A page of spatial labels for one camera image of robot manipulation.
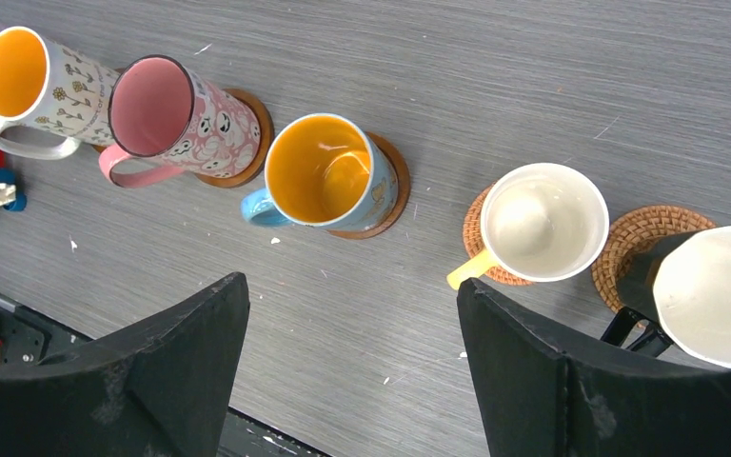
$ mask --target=white handle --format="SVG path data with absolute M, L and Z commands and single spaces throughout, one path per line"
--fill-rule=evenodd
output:
M 15 121 L 9 121 L 0 116 L 0 150 L 8 152 L 12 155 L 19 155 L 29 159 L 38 160 L 57 160 L 64 159 L 72 155 L 80 147 L 82 143 L 76 138 L 66 137 L 63 143 L 57 146 L 46 147 L 37 145 L 25 145 L 15 141 L 8 140 L 1 136 L 4 130 L 11 127 L 17 127 L 21 124 Z

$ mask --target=blue wheel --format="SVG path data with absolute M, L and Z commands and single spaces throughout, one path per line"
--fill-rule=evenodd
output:
M 27 207 L 27 195 L 24 192 L 18 192 L 15 194 L 15 200 L 4 205 L 4 209 L 7 211 L 23 211 Z

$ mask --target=table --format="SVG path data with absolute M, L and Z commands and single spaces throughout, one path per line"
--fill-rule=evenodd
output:
M 246 225 L 262 177 L 118 189 L 90 150 L 13 160 L 30 202 L 0 212 L 0 292 L 93 337 L 244 272 L 231 404 L 336 455 L 487 455 L 445 276 L 469 203 L 509 170 L 579 169 L 613 218 L 670 203 L 731 224 L 731 0 L 0 0 L 21 18 L 110 66 L 180 59 L 258 94 L 277 129 L 331 111 L 403 152 L 407 210 L 362 242 Z M 594 336 L 612 317 L 589 272 L 498 288 Z

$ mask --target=yellow handle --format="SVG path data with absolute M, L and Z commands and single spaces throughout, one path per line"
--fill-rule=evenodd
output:
M 488 250 L 484 249 L 478 252 L 478 255 L 469 259 L 468 262 L 456 268 L 455 271 L 447 274 L 446 281 L 451 288 L 458 290 L 463 281 L 483 276 L 490 268 L 496 266 L 497 261 L 494 260 Z

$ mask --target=wooden coaster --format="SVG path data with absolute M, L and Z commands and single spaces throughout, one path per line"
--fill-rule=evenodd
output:
M 623 307 L 617 283 L 629 271 L 632 256 L 653 248 L 664 236 L 715 226 L 710 219 L 681 207 L 656 205 L 626 213 L 612 224 L 606 245 L 593 262 L 595 288 L 612 312 L 617 313 Z
M 236 176 L 231 176 L 230 178 L 215 178 L 213 176 L 206 176 L 199 173 L 195 173 L 195 176 L 204 183 L 211 184 L 218 188 L 238 188 L 250 182 L 250 180 L 258 176 L 262 171 L 262 167 L 265 165 L 267 152 L 270 150 L 273 138 L 275 138 L 275 129 L 273 128 L 273 119 L 270 117 L 270 111 L 267 110 L 265 104 L 262 103 L 256 95 L 242 89 L 224 89 L 224 91 L 230 93 L 234 98 L 246 104 L 247 107 L 252 109 L 253 113 L 256 114 L 256 119 L 259 120 L 259 129 L 262 131 L 259 141 L 259 150 L 256 151 L 256 155 L 253 157 L 253 162 L 251 162 L 246 169 Z
M 366 238 L 377 236 L 388 230 L 396 221 L 399 220 L 399 216 L 402 215 L 402 211 L 404 211 L 407 206 L 407 200 L 410 198 L 410 169 L 407 167 L 405 158 L 399 150 L 391 144 L 391 142 L 382 136 L 372 131 L 367 131 L 365 134 L 368 135 L 368 137 L 371 138 L 371 141 L 377 145 L 377 148 L 385 154 L 388 162 L 390 162 L 390 165 L 392 165 L 393 169 L 396 171 L 396 181 L 397 186 L 399 186 L 399 194 L 396 197 L 396 205 L 394 205 L 393 210 L 387 215 L 384 221 L 376 227 L 364 231 L 328 231 L 335 236 L 346 238 L 347 240 L 365 240 Z
M 484 250 L 484 239 L 481 237 L 481 209 L 484 207 L 484 200 L 492 186 L 489 186 L 478 195 L 464 218 L 464 247 L 470 259 Z M 530 286 L 534 284 L 531 281 L 514 276 L 503 267 L 493 267 L 486 272 L 486 276 L 498 283 L 510 286 Z

